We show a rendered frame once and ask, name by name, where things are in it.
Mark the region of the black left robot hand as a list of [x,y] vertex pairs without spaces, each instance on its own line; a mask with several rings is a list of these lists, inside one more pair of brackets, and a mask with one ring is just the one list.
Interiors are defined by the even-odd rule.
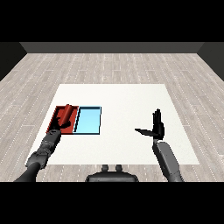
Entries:
[[59,125],[59,118],[56,117],[52,120],[51,126],[50,126],[50,130],[60,130],[63,131],[67,128],[69,128],[71,126],[71,122],[68,121],[62,125]]

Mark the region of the small red can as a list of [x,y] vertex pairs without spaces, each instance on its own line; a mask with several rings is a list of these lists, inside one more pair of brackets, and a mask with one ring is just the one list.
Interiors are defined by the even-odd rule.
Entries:
[[59,119],[59,125],[62,126],[63,124],[67,123],[69,121],[69,118],[73,112],[73,106],[70,104],[67,104],[65,106],[65,109],[63,110],[63,113]]

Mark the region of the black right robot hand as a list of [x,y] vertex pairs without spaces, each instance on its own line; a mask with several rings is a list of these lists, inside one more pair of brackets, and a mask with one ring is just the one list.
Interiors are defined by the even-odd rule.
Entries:
[[161,111],[158,108],[153,114],[152,130],[136,129],[142,135],[153,137],[154,140],[163,140],[165,136],[165,126],[161,121]]

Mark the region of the dark grey robot body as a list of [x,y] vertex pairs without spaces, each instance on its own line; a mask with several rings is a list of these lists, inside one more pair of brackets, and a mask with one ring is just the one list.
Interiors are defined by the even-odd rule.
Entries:
[[124,172],[120,164],[115,166],[115,171],[109,171],[109,166],[104,164],[101,171],[88,175],[86,182],[138,182],[134,174]]

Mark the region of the shallow red open box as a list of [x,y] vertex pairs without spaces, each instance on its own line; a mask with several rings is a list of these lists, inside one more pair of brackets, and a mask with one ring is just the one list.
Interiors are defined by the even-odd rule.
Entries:
[[[65,106],[57,106],[55,108],[55,110],[52,114],[51,121],[49,122],[49,125],[47,127],[46,133],[48,133],[50,131],[50,126],[51,126],[53,119],[56,117],[58,117],[60,119],[64,109],[65,109]],[[64,129],[63,131],[61,131],[62,135],[72,135],[74,133],[75,119],[78,114],[78,109],[79,109],[78,106],[73,106],[73,112],[69,118],[69,121],[71,122],[71,126],[67,129]]]

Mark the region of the shallow light blue open box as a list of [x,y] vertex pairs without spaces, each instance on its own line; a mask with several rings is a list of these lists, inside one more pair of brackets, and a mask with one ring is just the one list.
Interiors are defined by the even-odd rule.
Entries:
[[75,135],[99,135],[102,108],[100,106],[81,106],[73,125]]

